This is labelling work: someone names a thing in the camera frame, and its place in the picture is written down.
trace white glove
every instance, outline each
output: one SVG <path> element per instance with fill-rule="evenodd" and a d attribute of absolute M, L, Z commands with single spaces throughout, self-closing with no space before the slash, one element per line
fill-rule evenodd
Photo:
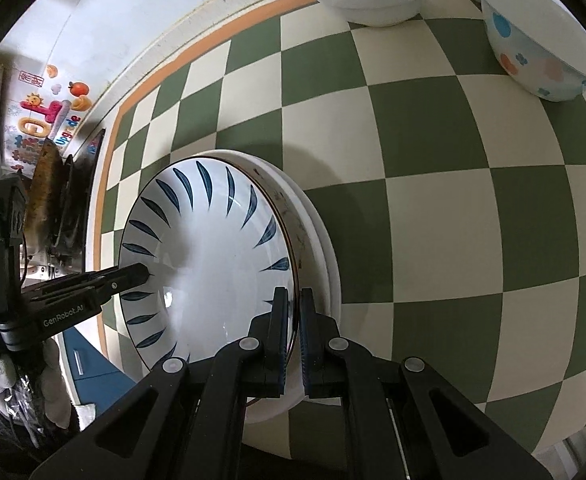
<path fill-rule="evenodd" d="M 59 347 L 53 339 L 43 343 L 44 362 L 40 385 L 44 397 L 46 418 L 63 430 L 68 428 L 71 420 L 71 399 L 66 391 L 62 371 L 59 367 Z M 9 356 L 0 357 L 0 413 L 9 416 L 6 401 L 6 390 L 17 382 L 15 366 Z"/>

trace green and white checkered tile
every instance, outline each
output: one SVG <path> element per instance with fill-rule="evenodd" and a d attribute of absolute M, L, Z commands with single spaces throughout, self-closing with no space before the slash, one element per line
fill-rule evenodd
<path fill-rule="evenodd" d="M 312 5 L 168 76 L 117 132 L 102 266 L 142 186 L 212 148 L 269 160 L 313 201 L 345 336 L 422 356 L 528 450 L 586 424 L 586 93 L 520 88 L 470 0 L 388 28 Z"/>

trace blue and white bowl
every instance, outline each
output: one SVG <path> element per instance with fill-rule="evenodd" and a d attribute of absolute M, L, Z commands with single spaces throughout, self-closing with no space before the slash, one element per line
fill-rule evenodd
<path fill-rule="evenodd" d="M 586 31 L 552 0 L 482 0 L 495 57 L 526 90 L 568 101 L 586 90 Z"/>

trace cartoon sun sticker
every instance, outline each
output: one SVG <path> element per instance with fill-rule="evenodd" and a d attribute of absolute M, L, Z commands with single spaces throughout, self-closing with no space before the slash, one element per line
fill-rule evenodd
<path fill-rule="evenodd" d="M 39 106 L 44 104 L 44 99 L 42 99 L 39 94 L 33 92 L 32 94 L 28 94 L 26 96 L 26 102 L 32 106 Z"/>

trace sticker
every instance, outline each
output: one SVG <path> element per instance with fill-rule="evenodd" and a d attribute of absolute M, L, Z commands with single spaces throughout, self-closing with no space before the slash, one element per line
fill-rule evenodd
<path fill-rule="evenodd" d="M 44 78 L 39 75 L 31 74 L 30 72 L 24 72 L 20 70 L 20 81 L 28 83 L 33 86 L 41 86 L 44 84 Z"/>

